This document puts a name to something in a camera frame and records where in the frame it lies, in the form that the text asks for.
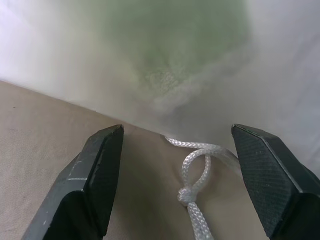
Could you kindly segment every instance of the blurry background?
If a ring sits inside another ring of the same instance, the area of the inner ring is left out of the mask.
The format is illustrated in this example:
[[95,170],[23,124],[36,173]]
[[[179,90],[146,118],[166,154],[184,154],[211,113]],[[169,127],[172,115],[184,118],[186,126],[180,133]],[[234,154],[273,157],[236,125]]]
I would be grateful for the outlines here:
[[3,0],[0,78],[233,150],[262,128],[320,176],[317,0]]

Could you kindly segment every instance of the white rope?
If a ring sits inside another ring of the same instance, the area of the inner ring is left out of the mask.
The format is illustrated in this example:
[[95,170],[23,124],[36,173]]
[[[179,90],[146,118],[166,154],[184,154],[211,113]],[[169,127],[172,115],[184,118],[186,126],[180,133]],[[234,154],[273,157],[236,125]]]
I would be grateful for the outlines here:
[[[178,147],[198,149],[190,153],[182,164],[182,180],[184,187],[178,192],[178,200],[187,207],[190,215],[194,237],[196,240],[213,240],[207,222],[195,203],[198,192],[203,188],[209,178],[211,167],[211,156],[222,160],[229,168],[242,177],[240,165],[237,157],[224,147],[197,142],[183,142],[170,137],[165,137],[171,144]],[[205,156],[204,171],[198,181],[194,185],[189,182],[189,166],[197,157]]]

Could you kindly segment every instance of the tan fabric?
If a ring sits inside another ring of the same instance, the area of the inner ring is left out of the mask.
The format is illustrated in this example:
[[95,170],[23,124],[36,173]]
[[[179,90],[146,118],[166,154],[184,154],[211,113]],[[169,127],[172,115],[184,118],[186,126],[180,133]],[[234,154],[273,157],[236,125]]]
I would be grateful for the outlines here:
[[[120,121],[0,82],[0,239],[19,240],[58,173],[99,129]],[[124,124],[118,189],[107,240],[193,240],[177,201],[180,168],[191,151]],[[197,161],[198,177],[204,161]],[[244,184],[219,161],[198,195],[217,240],[266,240]]]

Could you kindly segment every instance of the rope knot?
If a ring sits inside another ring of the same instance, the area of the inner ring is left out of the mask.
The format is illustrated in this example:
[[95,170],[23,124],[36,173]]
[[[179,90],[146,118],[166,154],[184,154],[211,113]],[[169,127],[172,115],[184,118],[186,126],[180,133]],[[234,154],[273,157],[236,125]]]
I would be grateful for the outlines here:
[[197,193],[193,192],[190,186],[185,186],[178,192],[178,201],[184,206],[188,206],[189,203],[194,203],[196,199]]

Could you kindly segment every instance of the white wall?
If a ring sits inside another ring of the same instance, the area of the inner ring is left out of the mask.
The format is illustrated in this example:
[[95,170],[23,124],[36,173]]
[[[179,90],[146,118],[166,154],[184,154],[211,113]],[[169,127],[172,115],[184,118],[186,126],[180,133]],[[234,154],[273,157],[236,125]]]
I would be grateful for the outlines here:
[[103,2],[1,2],[0,78],[185,140],[233,148],[233,123],[262,128],[320,176],[319,1],[247,0],[251,38],[165,93],[141,85],[141,46],[130,32],[137,52],[116,48],[106,23],[122,9]]

